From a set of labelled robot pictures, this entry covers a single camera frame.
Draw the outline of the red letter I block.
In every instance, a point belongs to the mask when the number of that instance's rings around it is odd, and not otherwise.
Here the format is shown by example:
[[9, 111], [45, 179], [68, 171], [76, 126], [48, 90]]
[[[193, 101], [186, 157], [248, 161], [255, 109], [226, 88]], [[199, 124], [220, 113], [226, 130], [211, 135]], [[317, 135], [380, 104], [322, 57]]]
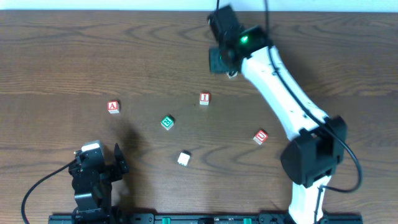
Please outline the red letter I block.
[[200, 104], [201, 105], [209, 105], [210, 103], [210, 93], [201, 92], [200, 93]]

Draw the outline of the red letter A block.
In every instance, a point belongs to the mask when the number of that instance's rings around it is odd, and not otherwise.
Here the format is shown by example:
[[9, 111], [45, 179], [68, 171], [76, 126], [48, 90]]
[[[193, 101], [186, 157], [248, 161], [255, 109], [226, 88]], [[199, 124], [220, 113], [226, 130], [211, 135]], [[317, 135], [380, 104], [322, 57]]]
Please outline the red letter A block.
[[107, 102], [107, 110], [111, 114], [120, 113], [120, 106], [118, 101]]

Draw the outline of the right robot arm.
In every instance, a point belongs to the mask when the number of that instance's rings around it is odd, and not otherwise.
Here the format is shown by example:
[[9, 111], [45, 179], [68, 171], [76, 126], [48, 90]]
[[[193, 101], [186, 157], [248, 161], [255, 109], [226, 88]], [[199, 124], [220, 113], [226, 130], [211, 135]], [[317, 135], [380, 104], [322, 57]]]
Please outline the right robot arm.
[[265, 98], [278, 117], [289, 143], [280, 156], [293, 183], [288, 220], [293, 223], [330, 223], [322, 203], [336, 168], [343, 161], [347, 126], [330, 118], [299, 87], [279, 51], [260, 27], [212, 25], [218, 43], [209, 50], [214, 73], [242, 73]]

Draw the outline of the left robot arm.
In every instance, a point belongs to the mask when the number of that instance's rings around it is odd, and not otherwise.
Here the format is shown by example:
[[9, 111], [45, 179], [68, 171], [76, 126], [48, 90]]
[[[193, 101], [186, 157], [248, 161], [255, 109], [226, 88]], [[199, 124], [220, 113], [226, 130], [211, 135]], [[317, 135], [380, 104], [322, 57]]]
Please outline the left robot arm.
[[114, 161], [106, 164], [99, 141], [85, 144], [75, 153], [75, 162], [68, 168], [77, 204], [73, 223], [127, 223], [128, 218], [111, 203], [112, 183], [129, 172], [119, 145], [114, 145]]

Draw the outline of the yellow top wooden block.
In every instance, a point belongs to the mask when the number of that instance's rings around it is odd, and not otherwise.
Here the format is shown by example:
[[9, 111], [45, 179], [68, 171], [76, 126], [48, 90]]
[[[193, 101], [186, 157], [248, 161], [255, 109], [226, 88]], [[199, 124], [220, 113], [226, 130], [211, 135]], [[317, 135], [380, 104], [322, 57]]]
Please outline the yellow top wooden block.
[[236, 77], [238, 72], [237, 71], [232, 71], [232, 72], [227, 72], [226, 74], [227, 74], [228, 78], [231, 79], [231, 78]]

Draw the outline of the green letter wooden block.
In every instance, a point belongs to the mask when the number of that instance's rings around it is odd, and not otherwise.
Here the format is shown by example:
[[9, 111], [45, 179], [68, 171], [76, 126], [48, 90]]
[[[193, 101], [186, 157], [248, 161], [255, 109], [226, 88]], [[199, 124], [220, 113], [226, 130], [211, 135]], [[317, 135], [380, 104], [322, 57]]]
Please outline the green letter wooden block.
[[174, 119], [170, 116], [165, 116], [162, 121], [161, 125], [166, 129], [170, 130], [174, 126]]

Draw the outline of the white plain wooden block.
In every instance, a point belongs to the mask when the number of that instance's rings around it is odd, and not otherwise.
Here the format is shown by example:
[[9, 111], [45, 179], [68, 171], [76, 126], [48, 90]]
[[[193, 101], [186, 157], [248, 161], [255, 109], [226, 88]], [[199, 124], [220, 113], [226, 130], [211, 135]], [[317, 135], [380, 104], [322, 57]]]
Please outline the white plain wooden block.
[[177, 159], [177, 163], [181, 166], [188, 166], [190, 158], [191, 155], [188, 152], [181, 152]]

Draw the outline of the red letter U block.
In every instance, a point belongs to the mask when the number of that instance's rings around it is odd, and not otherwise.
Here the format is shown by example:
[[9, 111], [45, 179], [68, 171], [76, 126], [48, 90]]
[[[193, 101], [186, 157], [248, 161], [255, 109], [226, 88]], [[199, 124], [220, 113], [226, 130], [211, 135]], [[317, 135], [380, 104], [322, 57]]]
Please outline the red letter U block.
[[268, 134], [263, 130], [260, 129], [253, 137], [253, 140], [258, 143], [258, 145], [261, 145], [264, 143], [264, 141], [268, 138]]

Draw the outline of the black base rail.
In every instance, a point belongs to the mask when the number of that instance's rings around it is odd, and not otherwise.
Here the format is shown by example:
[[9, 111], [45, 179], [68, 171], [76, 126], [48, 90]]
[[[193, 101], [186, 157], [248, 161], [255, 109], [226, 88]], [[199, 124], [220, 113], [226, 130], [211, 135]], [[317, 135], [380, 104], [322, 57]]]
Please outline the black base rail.
[[[134, 213], [114, 220], [72, 221], [72, 215], [51, 215], [49, 224], [71, 223], [123, 223], [123, 224], [285, 224], [295, 223], [283, 213], [260, 213], [258, 215], [153, 215]], [[361, 215], [324, 215], [317, 223], [321, 224], [362, 224]]]

